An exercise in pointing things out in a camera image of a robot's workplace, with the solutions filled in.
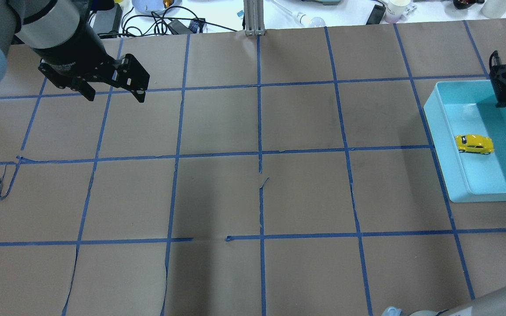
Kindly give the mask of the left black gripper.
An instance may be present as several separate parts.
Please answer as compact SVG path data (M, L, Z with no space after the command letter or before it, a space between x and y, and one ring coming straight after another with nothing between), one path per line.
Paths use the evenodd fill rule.
M57 88L79 92L94 101L96 91L90 82L123 88L143 103L149 84L149 73L132 54L125 54L115 79L116 60L107 54L102 40L89 24L79 24L66 42L51 48L38 49L38 69Z

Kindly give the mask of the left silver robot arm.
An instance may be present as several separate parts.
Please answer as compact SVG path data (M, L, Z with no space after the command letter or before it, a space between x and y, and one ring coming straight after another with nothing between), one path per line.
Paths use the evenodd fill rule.
M91 83L131 92L142 103L149 73L132 54L110 56L88 21L91 10L113 8L112 0L0 0L0 82L14 38L38 56L38 69L54 86L96 96Z

